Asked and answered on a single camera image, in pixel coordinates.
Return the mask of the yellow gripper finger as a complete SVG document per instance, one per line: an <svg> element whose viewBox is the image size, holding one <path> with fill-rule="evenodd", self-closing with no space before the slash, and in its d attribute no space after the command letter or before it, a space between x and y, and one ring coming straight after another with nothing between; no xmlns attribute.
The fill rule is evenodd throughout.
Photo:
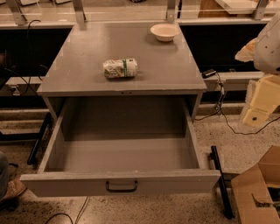
<svg viewBox="0 0 280 224"><path fill-rule="evenodd" d="M256 38L250 40L235 56L236 60L249 62L254 60Z"/></svg>
<svg viewBox="0 0 280 224"><path fill-rule="evenodd" d="M242 123L258 128L280 105L280 76L269 74L248 84Z"/></svg>

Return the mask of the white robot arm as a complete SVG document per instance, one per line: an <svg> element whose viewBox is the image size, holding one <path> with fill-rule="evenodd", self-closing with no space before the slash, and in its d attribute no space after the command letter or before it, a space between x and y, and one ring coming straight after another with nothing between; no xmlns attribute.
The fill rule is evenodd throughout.
<svg viewBox="0 0 280 224"><path fill-rule="evenodd" d="M280 105L280 12L234 58L252 61L255 69L264 73L261 79L248 84L248 97L241 116L242 124L258 128Z"/></svg>

